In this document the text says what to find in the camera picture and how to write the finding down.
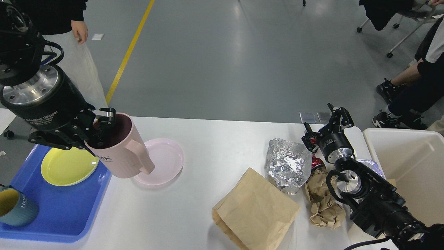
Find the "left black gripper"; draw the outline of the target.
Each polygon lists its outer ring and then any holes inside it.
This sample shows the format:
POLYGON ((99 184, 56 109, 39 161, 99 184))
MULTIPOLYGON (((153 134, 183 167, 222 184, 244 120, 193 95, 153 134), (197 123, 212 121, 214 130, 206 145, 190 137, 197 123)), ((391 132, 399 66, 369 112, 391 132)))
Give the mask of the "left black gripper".
POLYGON ((28 81, 2 87, 1 103, 32 127, 30 143, 57 149, 85 149, 82 139, 101 148, 116 125, 116 110, 95 110, 58 66, 42 66, 28 81))

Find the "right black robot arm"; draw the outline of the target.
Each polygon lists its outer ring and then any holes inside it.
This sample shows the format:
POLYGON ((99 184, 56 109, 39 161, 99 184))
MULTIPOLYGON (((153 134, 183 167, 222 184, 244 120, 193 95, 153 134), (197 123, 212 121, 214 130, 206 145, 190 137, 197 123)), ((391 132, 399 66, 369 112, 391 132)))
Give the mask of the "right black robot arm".
POLYGON ((443 224, 425 226, 411 215, 395 186, 355 159, 343 131, 354 126, 349 111, 330 103, 328 107, 332 113, 329 122, 318 132, 304 123, 306 133, 301 139, 310 152, 320 149, 325 160, 334 164, 326 177, 329 192, 336 201, 350 206, 350 219, 374 237, 348 249, 391 240, 400 250, 442 250, 443 224))

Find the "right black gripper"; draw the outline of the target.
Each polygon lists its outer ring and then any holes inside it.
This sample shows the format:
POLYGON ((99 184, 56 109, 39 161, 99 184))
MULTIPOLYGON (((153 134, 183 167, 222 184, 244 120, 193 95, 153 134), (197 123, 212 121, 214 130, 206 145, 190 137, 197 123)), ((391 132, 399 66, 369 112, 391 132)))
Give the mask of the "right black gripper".
POLYGON ((301 138, 302 142, 313 154, 320 149, 325 160, 330 164, 342 158, 354 158, 354 149, 343 131, 345 128, 354 126, 349 111, 343 107, 334 107, 331 103, 327 106, 332 114, 323 127, 323 131, 314 132, 310 124, 304 122, 306 132, 301 138))

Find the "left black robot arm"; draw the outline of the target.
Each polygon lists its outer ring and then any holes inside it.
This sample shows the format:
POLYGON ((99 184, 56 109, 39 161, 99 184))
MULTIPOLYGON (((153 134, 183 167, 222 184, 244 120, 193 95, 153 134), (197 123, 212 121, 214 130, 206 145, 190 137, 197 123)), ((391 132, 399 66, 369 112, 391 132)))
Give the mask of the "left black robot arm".
POLYGON ((1 2, 1 103, 32 128, 28 140, 69 150, 101 147, 116 123, 116 110, 99 110, 58 66, 62 47, 46 41, 32 21, 1 2))

